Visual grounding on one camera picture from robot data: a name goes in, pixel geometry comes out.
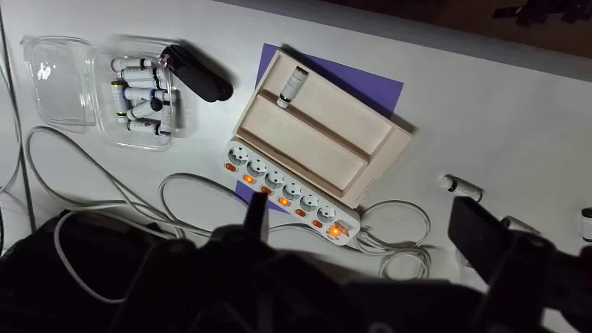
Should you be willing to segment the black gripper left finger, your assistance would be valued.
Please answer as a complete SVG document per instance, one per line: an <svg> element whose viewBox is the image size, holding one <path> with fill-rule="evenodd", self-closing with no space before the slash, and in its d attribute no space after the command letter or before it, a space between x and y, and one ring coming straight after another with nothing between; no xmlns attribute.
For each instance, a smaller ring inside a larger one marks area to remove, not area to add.
<svg viewBox="0 0 592 333"><path fill-rule="evenodd" d="M269 240L269 195L254 192L245 216L245 229L261 242Z"/></svg>

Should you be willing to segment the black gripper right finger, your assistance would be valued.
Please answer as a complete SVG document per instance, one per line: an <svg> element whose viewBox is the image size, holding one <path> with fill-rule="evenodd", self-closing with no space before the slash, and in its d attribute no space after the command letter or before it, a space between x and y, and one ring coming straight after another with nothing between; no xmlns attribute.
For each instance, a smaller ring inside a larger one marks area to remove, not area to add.
<svg viewBox="0 0 592 333"><path fill-rule="evenodd" d="M448 236L487 282L517 277L513 262L517 234L476 199L469 195L454 199Z"/></svg>

